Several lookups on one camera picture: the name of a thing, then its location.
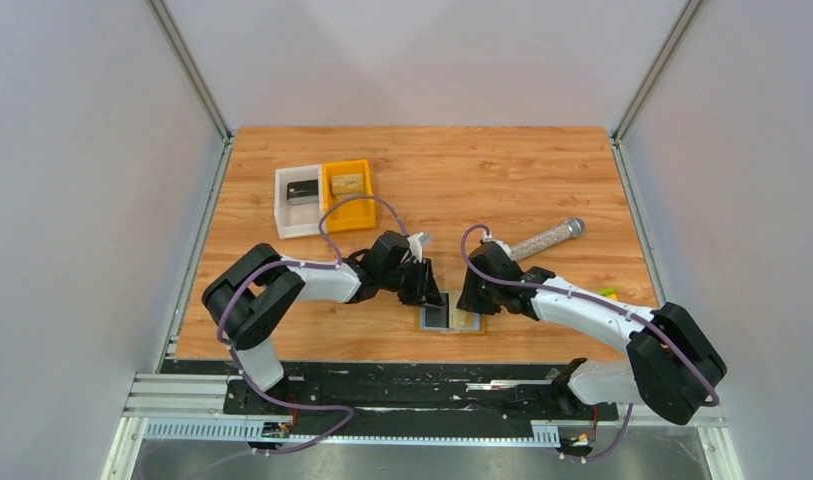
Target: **wooden table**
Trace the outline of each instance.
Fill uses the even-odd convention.
[[[461,290],[462,232],[486,223],[513,244],[570,216],[586,232],[522,262],[580,287],[615,286],[622,301],[655,305],[606,132],[601,128],[242,128],[186,312],[177,358],[227,358],[200,302],[205,287],[260,242],[295,258],[331,261],[318,236],[280,240],[273,219],[274,169],[368,158],[376,193],[412,232],[427,231],[439,288]],[[339,232],[342,251],[370,247],[396,224],[377,209],[374,230]],[[469,248],[477,245],[474,235]],[[283,360],[567,362],[612,360],[615,350],[571,329],[524,316],[488,318],[488,333],[414,331],[414,309],[380,292],[356,305],[294,304],[273,334]]]

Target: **microphone head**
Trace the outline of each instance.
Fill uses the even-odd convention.
[[[571,227],[571,238],[579,237],[583,233],[583,230],[586,229],[586,224],[580,217],[571,217],[565,220],[565,225]]]

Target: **yellow bin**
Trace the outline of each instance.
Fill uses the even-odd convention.
[[[324,163],[322,167],[325,212],[328,212],[333,205],[338,203],[335,195],[332,194],[332,177],[334,176],[361,173],[365,178],[365,193],[368,195],[374,194],[373,187],[371,187],[371,166],[368,164],[368,159]],[[343,204],[327,218],[327,231],[341,232],[376,227],[377,214],[374,203],[371,199],[362,199]]]

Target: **robotic arm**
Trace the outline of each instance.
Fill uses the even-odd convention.
[[[510,258],[509,247],[491,238],[483,239],[467,259],[472,268],[460,310],[492,315],[504,307],[537,321],[560,323],[626,352],[629,365],[578,359],[562,372],[561,381],[582,403],[642,400],[662,418],[685,425],[708,404],[707,395],[727,373],[724,361],[679,305],[666,303],[658,310],[627,305],[578,288],[549,270],[524,272]]]
[[[404,305],[444,307],[422,246],[429,235],[383,233],[374,245],[350,255],[344,263],[317,264],[281,256],[266,243],[253,247],[203,292],[203,304],[224,332],[263,391],[283,377],[270,335],[297,300],[332,300],[358,303],[380,289],[397,292]],[[263,287],[259,294],[247,288]]]

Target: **white wall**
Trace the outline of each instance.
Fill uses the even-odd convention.
[[[0,0],[0,479],[94,479],[219,142],[139,0]]]
[[[813,478],[813,2],[715,0],[627,141],[748,479]]]
[[[242,125],[614,127],[683,0],[167,0]]]

